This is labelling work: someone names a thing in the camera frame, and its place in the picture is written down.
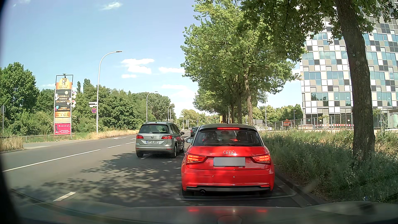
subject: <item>rear window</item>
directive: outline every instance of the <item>rear window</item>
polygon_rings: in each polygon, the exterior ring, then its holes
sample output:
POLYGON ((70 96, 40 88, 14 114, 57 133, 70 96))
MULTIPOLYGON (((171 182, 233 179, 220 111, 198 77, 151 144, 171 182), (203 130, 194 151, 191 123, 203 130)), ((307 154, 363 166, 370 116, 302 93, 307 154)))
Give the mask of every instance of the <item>rear window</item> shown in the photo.
POLYGON ((139 133, 143 134, 169 134, 169 127, 161 124, 145 124, 141 126, 139 133))
POLYGON ((263 146, 257 131, 252 129, 218 130, 206 128, 196 133, 193 146, 263 146))

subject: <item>blurred license plate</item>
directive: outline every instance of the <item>blurred license plate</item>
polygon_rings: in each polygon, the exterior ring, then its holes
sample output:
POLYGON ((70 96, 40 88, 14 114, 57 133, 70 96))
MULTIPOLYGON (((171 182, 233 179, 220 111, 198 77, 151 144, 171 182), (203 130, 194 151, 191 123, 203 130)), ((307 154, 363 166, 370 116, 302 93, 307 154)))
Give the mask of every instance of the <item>blurred license plate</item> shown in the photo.
POLYGON ((159 144, 159 141, 148 140, 147 144, 159 144))
POLYGON ((244 167, 245 157, 214 157, 213 166, 215 167, 244 167))

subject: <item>glass building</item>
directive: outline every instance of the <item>glass building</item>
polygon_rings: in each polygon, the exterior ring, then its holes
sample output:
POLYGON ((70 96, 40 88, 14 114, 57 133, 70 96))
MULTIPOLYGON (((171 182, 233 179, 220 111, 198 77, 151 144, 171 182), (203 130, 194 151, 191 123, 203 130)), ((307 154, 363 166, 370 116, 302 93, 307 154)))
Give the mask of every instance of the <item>glass building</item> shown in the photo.
MULTIPOLYGON (((302 109, 305 124, 352 124, 352 86, 344 40, 329 43, 326 30, 307 37, 300 62, 302 109)), ((396 20, 375 25, 373 33, 363 34, 371 75, 373 109, 397 109, 398 100, 398 26, 396 20)), ((375 127, 379 118, 374 118, 375 127)), ((385 118, 390 128, 398 126, 398 114, 385 118)))

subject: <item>silver car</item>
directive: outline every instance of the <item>silver car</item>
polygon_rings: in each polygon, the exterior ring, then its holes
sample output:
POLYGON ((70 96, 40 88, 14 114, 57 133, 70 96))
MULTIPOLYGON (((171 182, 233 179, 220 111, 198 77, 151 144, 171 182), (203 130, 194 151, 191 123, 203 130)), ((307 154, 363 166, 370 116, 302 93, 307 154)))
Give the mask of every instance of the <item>silver car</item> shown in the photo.
POLYGON ((162 152, 176 158, 179 152, 184 152, 183 134, 172 122, 146 122, 137 134, 137 157, 145 153, 162 152))

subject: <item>side mirror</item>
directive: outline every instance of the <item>side mirror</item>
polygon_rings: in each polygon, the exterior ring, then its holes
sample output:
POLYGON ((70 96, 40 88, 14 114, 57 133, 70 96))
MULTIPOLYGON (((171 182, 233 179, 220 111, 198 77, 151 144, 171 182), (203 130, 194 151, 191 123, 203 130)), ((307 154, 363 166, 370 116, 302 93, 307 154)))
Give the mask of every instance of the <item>side mirror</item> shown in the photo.
POLYGON ((187 143, 192 143, 193 142, 193 138, 187 138, 187 143))

